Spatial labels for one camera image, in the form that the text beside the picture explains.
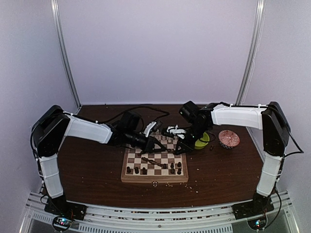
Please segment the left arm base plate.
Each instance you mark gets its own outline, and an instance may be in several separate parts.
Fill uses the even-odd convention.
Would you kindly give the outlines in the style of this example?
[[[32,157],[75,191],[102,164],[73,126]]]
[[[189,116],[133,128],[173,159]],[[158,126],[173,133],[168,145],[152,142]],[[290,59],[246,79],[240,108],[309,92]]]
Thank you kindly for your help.
[[[64,209],[59,210],[52,203],[45,205],[44,211],[70,220],[84,220],[87,207],[82,204],[68,202]]]

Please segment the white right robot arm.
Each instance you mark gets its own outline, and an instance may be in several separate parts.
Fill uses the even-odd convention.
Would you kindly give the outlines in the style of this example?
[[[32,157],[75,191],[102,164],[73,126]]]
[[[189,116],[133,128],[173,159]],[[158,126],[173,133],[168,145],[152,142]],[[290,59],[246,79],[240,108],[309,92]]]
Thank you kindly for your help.
[[[214,125],[241,126],[248,130],[258,152],[262,154],[263,167],[252,200],[246,203],[246,207],[235,205],[235,209],[244,209],[256,215],[264,211],[282,174],[285,151],[291,135],[291,128],[279,103],[272,101],[266,105],[246,106],[218,102],[200,108],[188,101],[179,113],[190,123],[190,127],[167,128],[166,132],[179,138],[176,154],[193,151],[195,142]]]

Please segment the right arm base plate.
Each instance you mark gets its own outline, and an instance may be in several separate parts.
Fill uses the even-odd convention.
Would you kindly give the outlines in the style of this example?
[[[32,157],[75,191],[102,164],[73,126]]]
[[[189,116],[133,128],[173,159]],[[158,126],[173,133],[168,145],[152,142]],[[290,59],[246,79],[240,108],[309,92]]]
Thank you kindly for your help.
[[[265,212],[274,210],[273,204],[256,205],[253,201],[242,202],[232,205],[233,214],[235,219],[249,218],[257,215],[262,215]]]

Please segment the dark knight chess piece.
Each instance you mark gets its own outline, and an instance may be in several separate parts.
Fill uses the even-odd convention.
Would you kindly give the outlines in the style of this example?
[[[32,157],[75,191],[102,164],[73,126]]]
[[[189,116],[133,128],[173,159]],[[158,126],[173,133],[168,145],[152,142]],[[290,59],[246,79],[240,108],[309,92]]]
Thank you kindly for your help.
[[[170,166],[170,173],[171,174],[175,174],[175,163],[171,163],[171,166]]]

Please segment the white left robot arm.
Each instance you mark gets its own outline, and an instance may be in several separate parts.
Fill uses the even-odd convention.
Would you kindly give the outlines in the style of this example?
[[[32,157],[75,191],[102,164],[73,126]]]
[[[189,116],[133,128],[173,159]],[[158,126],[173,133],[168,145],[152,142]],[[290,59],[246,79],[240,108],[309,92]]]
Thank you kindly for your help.
[[[143,123],[136,107],[125,110],[105,121],[91,120],[64,111],[53,105],[31,129],[30,146],[38,166],[38,174],[45,185],[49,204],[60,216],[72,211],[59,174],[58,154],[73,142],[109,147],[129,145],[142,153],[166,151],[166,147],[151,132],[158,125],[155,119],[142,131],[137,131]]]

